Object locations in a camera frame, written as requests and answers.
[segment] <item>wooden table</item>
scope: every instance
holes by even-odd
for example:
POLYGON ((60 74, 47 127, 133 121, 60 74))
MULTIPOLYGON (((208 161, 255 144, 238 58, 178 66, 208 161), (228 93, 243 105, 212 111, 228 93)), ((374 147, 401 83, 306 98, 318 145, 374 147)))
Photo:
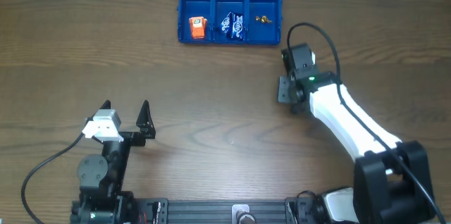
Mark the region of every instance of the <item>wooden table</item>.
MULTIPOLYGON (((123 130, 149 100, 156 140, 132 150, 124 190, 169 199, 284 199, 352 185, 353 163, 318 120, 278 104, 288 28, 333 38, 352 96, 386 130, 428 151, 451 220, 451 0, 283 0, 279 46, 184 45, 178 0, 0 0, 0 218, 31 223, 20 186, 110 99, 123 130)), ((296 30, 323 70, 323 38, 296 30)), ((83 140, 27 186, 45 223, 68 223, 83 140)))

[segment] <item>cable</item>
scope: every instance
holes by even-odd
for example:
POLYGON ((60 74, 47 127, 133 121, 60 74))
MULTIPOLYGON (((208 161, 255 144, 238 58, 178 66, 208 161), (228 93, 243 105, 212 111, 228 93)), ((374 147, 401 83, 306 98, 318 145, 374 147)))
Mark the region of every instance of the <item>cable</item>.
POLYGON ((432 199, 432 197, 429 195, 429 193, 426 191, 426 189, 423 187, 423 185, 421 185, 421 183, 418 181, 418 179, 415 177, 415 175, 411 172, 411 170, 404 164, 404 162, 395 154, 395 152, 375 133, 373 132, 355 113, 354 111, 352 111, 352 109, 346 104, 345 100, 343 99, 342 95, 341 95, 341 89, 340 89, 340 85, 341 85, 341 71, 340 71, 340 61, 338 59, 338 54, 337 54, 337 50, 335 48, 335 45, 332 42, 332 39, 326 34, 326 32, 324 32, 324 30, 322 30, 320 27, 313 25, 311 23, 298 23, 296 25, 293 25, 290 30, 288 31, 288 36, 287 36, 287 47, 288 47, 288 51, 290 52, 290 55, 292 56, 292 49, 290 46, 290 36, 291 36, 291 32, 296 28, 296 27, 300 27, 300 26, 307 26, 307 27, 311 27, 315 30, 317 30, 318 32, 320 32, 323 37, 326 39, 326 41, 329 43, 330 48, 332 49, 332 54, 333 54, 333 58, 335 59, 335 66, 336 66, 336 76, 337 76, 337 93, 338 93, 338 98, 340 99, 341 104, 346 108, 346 110, 351 114, 351 116, 353 116, 355 118, 355 120, 357 120, 357 122, 359 122, 359 124, 365 128, 365 130, 377 141, 379 142, 385 149, 387 149, 387 151, 390 153, 390 155, 395 159, 396 163, 398 165, 400 165, 401 169, 403 169, 404 174, 407 175, 407 177, 409 179, 411 179, 412 181, 414 181, 414 184, 416 185, 416 187, 418 189, 420 189, 421 193, 424 195, 426 201, 429 203, 429 206, 431 206, 431 208, 435 211, 435 213, 437 214, 438 220, 440 221, 441 224, 446 224, 445 218, 443 217, 443 214, 440 212, 440 209, 437 207, 437 205, 435 204, 434 200, 432 199))
POLYGON ((28 206, 27 203, 27 199, 25 198, 25 188, 27 187, 27 183, 28 180, 30 180, 30 178, 32 177, 33 174, 36 173, 36 171, 38 171, 40 168, 42 168, 43 166, 45 166, 46 164, 48 164, 49 162, 53 161, 55 158, 59 157, 61 154, 66 153, 67 151, 69 151, 71 148, 73 148, 83 137, 83 133, 80 133, 80 135, 78 136, 78 138, 69 146, 66 147, 65 149, 61 150, 60 152, 54 154, 53 156, 49 157, 47 160, 41 162, 40 164, 38 164, 35 168, 33 168, 28 175, 25 177, 25 179, 23 180, 23 184, 22 184, 22 189, 20 191, 20 196, 22 197, 22 204, 23 207, 25 207, 25 210, 27 211, 27 213, 31 216, 31 218, 33 220, 36 221, 36 223, 38 224, 44 224, 38 217, 36 217, 36 215, 31 211, 30 207, 28 206))

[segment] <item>blue tray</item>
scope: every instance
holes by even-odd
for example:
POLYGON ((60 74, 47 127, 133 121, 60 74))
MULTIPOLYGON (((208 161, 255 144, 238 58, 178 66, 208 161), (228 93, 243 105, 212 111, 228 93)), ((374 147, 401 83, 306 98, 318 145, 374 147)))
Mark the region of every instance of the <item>blue tray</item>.
POLYGON ((282 0, 179 0, 178 40, 190 44, 279 44, 282 22, 282 0), (243 14, 243 40, 228 39, 218 26, 227 14, 243 14), (268 16, 272 23, 262 24, 255 16, 268 16), (205 39, 191 38, 189 19, 207 19, 205 39))

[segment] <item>orange packet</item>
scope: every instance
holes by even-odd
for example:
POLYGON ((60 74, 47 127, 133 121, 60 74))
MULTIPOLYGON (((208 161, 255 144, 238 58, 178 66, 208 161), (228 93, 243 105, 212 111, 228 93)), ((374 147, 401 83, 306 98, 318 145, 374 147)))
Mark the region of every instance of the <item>orange packet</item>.
POLYGON ((202 16, 190 18, 191 37, 193 39, 205 38, 206 18, 202 16))

